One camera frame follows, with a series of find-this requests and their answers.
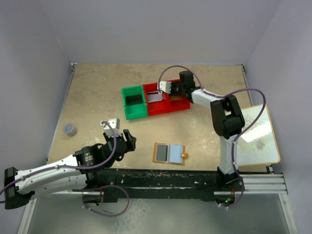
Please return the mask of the red bin with gold card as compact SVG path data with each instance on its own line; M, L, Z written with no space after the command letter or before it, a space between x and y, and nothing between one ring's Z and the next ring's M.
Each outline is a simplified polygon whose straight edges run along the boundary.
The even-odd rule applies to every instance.
M167 81L171 81L171 82L179 81L179 79L173 79L173 80L167 80ZM166 106L168 108L169 113L190 109L191 104L184 96L181 96L183 97L182 100L175 100L175 101L170 100L170 97L171 97L170 94L163 93L163 96L165 98Z

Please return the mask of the green plastic bin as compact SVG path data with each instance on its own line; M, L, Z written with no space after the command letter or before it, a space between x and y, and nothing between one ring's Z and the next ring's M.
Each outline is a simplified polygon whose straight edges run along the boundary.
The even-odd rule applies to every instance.
M142 85L121 89L123 107L127 120L148 116L147 105Z

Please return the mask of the white board with wooden frame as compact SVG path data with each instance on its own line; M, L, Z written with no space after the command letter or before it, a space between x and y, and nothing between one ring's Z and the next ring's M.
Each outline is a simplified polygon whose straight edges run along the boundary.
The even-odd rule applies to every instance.
M257 122L239 137L236 161L238 166L268 165L280 162L280 153L268 107L264 109Z

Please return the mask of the red bin with silver card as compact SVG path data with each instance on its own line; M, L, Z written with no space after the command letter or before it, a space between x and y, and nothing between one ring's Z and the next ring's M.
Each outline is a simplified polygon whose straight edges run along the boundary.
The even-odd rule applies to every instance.
M154 103L147 102L147 93L158 91L157 83L143 84L143 91L145 95L148 116L156 116L156 115L169 113L168 108L166 106L165 98L163 99L163 101L160 101L160 102L154 102Z

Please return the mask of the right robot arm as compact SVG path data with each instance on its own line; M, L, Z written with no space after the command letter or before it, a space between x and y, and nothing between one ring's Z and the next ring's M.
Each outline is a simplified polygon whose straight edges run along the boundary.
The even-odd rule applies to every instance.
M199 104L211 111L215 133L220 139L220 162L216 180L221 186L230 185L239 180L237 159L237 139L245 120L234 95L221 96L196 86L194 75L190 71L179 73L179 81L171 84L171 94L179 94L190 103Z

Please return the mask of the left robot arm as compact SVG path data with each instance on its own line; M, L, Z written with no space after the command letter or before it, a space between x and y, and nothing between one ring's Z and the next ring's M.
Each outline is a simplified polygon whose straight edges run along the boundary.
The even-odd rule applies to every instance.
M5 209L11 210L29 203L41 195L71 189L84 189L96 183L96 173L121 161L136 149L137 139L125 129L116 136L104 133L105 144L86 146L55 163L34 169L4 171Z

